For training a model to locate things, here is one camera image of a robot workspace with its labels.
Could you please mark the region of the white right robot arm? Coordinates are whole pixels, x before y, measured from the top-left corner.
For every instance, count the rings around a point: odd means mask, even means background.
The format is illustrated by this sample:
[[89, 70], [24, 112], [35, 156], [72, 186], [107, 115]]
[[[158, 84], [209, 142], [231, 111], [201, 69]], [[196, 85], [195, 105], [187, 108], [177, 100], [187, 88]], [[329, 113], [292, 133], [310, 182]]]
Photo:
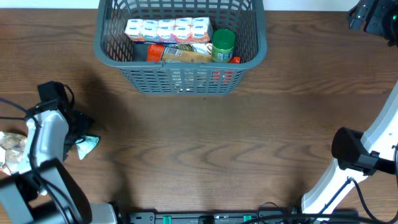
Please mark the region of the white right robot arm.
[[[363, 29], [397, 45], [397, 0], [360, 0], [348, 13], [351, 30]], [[303, 195], [300, 211], [327, 221], [352, 188], [375, 172], [397, 175], [397, 88], [365, 132], [340, 128], [331, 145], [333, 159], [314, 188]]]

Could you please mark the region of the white blue printed carton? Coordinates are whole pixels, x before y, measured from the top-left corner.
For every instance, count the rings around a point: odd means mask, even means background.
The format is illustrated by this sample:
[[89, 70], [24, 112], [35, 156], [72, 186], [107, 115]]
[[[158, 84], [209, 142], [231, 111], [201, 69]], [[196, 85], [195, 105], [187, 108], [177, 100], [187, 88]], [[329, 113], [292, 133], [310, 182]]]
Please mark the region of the white blue printed carton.
[[132, 41], [161, 44], [208, 43], [212, 40], [213, 32], [209, 17], [130, 19], [124, 30]]

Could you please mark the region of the small tan sachet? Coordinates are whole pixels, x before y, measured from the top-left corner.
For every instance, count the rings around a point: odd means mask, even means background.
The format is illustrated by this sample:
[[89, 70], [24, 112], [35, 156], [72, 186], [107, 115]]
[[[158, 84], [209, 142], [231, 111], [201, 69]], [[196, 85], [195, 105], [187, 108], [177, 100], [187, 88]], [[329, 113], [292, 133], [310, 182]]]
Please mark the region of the small tan sachet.
[[26, 141], [24, 135], [1, 131], [1, 172], [7, 175], [17, 172]]

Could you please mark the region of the mint green packet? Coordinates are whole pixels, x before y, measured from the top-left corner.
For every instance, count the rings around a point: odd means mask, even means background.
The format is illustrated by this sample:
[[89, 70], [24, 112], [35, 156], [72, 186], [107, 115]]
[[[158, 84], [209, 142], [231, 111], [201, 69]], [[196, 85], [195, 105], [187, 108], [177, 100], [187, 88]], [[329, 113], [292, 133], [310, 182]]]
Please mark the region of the mint green packet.
[[83, 160], [99, 143], [100, 137], [86, 135], [75, 142], [79, 160]]

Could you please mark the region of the green lidded jar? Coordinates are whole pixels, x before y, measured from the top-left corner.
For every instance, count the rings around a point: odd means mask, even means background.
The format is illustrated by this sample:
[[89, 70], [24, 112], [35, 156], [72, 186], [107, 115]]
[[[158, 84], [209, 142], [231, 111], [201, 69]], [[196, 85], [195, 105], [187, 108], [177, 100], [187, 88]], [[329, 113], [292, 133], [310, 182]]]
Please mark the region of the green lidded jar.
[[228, 63], [233, 57], [236, 35], [229, 29], [218, 29], [212, 39], [212, 61]]

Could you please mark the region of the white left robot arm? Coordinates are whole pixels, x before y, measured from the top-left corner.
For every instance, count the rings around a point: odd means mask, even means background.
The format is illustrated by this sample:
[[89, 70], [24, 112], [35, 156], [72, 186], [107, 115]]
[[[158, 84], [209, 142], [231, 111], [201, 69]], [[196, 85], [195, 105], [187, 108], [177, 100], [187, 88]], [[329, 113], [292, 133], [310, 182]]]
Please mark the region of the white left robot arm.
[[85, 142], [93, 122], [74, 110], [75, 96], [60, 82], [37, 87], [40, 101], [23, 109], [27, 142], [14, 174], [1, 180], [1, 204], [12, 223], [120, 223], [112, 203], [89, 203], [63, 166], [72, 146]]

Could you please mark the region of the gold foil snack pouch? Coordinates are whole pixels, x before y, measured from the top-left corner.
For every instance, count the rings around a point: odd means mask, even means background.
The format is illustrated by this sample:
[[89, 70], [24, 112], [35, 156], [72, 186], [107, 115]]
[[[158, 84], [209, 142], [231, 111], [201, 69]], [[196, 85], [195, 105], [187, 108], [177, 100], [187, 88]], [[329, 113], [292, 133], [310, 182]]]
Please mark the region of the gold foil snack pouch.
[[212, 52], [212, 43], [203, 43], [203, 44], [166, 44], [167, 47], [172, 47], [181, 50], [188, 50], [192, 52], [198, 52], [200, 54], [208, 54], [211, 55]]

